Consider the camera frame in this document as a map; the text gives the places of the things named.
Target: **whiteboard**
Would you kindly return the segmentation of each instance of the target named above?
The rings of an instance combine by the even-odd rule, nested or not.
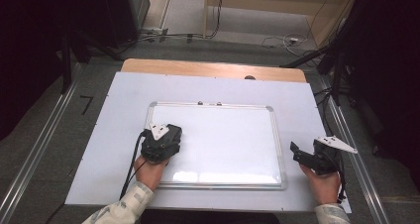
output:
[[[149,124],[182,128],[180,152],[159,187],[284,189],[285,175],[269,106],[154,102]]]

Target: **person's left hand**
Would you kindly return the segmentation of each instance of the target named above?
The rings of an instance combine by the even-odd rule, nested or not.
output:
[[[144,157],[139,156],[134,162],[134,170],[140,168],[136,172],[136,180],[146,185],[151,189],[151,191],[155,191],[160,184],[163,169],[166,167],[168,162],[169,159],[159,164],[152,164],[147,162]]]

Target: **metal rail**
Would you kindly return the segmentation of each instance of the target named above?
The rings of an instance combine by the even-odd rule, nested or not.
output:
[[[24,194],[25,189],[27,188],[31,180],[31,177],[38,166],[38,163],[43,157],[43,154],[47,146],[49,145],[53,132],[55,131],[55,128],[58,125],[61,116],[64,113],[65,108],[67,107],[68,102],[71,99],[79,75],[82,73],[83,69],[84,67],[80,63],[77,63],[75,65],[73,70],[73,82],[70,84],[67,91],[59,97],[58,102],[56,103],[46,125],[44,126],[37,140],[35,141],[30,153],[25,159],[24,164],[22,165],[15,179],[10,184],[9,189],[7,190],[6,195],[0,206],[1,224],[9,223],[10,219],[12,218],[13,212],[15,211],[16,206],[18,205],[22,195]]]
[[[327,79],[321,76],[323,88],[330,87],[330,83]],[[332,99],[330,99],[330,109],[336,124],[340,130],[340,134],[343,136],[342,140],[349,144],[353,148],[358,148],[355,140],[353,139],[352,133],[343,115],[341,107],[337,107]],[[380,201],[379,195],[374,187],[373,181],[370,178],[368,169],[362,159],[361,155],[348,153],[350,161],[355,169],[356,176],[361,185],[362,191],[364,192],[367,205],[370,209],[371,216],[373,217],[374,223],[387,224],[390,223],[385,209],[383,208],[382,202]]]

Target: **wooden panel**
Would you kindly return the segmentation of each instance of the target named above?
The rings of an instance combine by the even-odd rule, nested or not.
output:
[[[318,46],[324,46],[341,20],[350,12],[354,0],[223,0],[223,7],[306,15]],[[205,0],[207,6],[218,6],[219,0]]]
[[[306,82],[303,71],[297,68],[218,62],[129,58],[124,62],[121,71],[227,78],[245,78],[250,75],[257,80]]]

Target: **black stand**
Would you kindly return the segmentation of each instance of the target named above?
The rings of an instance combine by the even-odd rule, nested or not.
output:
[[[324,55],[321,62],[317,66],[317,70],[320,74],[326,74],[331,70],[332,67],[335,68],[331,94],[334,101],[336,102],[336,105],[340,106],[339,90],[341,75],[344,69],[345,42],[348,39],[349,33],[353,30],[356,20],[359,18],[368,2],[369,0],[356,0],[349,18],[343,25],[342,29],[338,32],[337,37],[329,45],[292,63],[281,65],[280,67],[296,68],[313,58]]]

